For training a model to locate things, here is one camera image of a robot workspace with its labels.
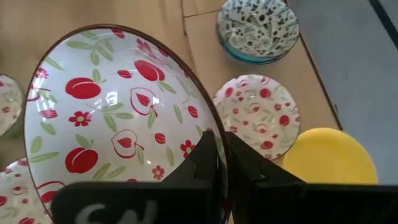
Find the yellow plastic bowl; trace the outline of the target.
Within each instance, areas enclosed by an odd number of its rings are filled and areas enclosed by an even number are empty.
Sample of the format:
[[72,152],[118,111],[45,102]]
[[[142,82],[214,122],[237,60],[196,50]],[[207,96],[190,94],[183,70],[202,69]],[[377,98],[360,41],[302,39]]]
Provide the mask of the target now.
[[300,134],[285,154],[282,167],[308,183],[379,183],[367,150],[350,135],[331,128]]

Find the green bowl red fruit print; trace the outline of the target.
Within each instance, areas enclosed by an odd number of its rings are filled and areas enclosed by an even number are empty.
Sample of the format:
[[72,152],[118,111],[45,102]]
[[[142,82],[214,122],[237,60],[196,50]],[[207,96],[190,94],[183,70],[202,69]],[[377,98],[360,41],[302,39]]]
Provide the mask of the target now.
[[175,52],[124,26],[95,24],[63,36],[26,94],[25,151],[46,209],[74,182],[160,182],[207,131],[227,198],[227,147],[209,94]]
[[37,195],[25,157],[0,172],[0,224],[53,224]]
[[0,73],[0,139],[17,136],[22,129],[24,92],[16,79]]
[[284,155],[300,131],[299,108],[273,78],[247,74],[226,82],[213,98],[224,129],[267,159]]

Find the wooden riser shelf black legs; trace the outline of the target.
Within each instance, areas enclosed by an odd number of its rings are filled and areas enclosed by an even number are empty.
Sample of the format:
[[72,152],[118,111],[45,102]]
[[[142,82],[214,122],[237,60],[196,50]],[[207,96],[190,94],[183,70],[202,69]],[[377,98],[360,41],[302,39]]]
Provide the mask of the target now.
[[[216,31],[216,17],[213,8],[202,13],[184,14],[195,71],[211,95],[215,96],[226,82],[240,75],[264,75],[285,86],[296,101],[301,117],[298,136],[313,128],[339,130],[303,43],[295,44],[285,57],[272,64],[245,64],[222,48]],[[282,167],[284,156],[269,160]]]

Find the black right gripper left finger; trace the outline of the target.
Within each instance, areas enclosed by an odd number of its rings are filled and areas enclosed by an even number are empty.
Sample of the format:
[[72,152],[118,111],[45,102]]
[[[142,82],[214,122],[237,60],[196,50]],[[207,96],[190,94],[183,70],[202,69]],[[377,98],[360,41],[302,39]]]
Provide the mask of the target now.
[[51,204],[54,224],[217,224],[212,132],[161,182],[76,182]]

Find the teal bowl dark floral print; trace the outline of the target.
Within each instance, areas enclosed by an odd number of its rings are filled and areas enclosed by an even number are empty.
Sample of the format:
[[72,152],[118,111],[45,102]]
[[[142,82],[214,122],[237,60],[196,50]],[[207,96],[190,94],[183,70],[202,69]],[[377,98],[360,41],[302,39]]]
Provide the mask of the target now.
[[282,55],[275,56],[275,57],[252,57],[248,56],[244,53],[239,52],[238,50],[233,49],[229,44],[227,44],[225,41],[219,39],[219,42],[221,46],[224,48],[224,50],[230,54],[230,56],[236,58],[239,61],[246,62],[246,63],[253,63],[253,64],[269,64],[276,62],[283,57],[285,57],[288,53],[289,50],[283,53]]
[[226,0],[216,18],[218,38],[252,57],[275,57],[299,38],[299,22],[284,0]]

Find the black floor tape strip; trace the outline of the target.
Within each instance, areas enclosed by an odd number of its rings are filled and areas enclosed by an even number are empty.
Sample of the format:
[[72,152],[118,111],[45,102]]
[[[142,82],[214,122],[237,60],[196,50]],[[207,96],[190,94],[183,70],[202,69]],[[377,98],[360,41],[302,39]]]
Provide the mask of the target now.
[[386,30],[388,36],[392,40],[395,48],[398,50],[398,30],[396,26],[391,21],[385,8],[382,6],[379,0],[368,0],[372,9],[377,14],[382,26]]

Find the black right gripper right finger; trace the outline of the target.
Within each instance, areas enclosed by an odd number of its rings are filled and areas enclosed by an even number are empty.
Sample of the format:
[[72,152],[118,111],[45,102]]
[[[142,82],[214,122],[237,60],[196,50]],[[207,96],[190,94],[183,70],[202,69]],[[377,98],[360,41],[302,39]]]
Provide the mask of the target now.
[[398,224],[398,186],[308,184],[232,132],[234,224]]

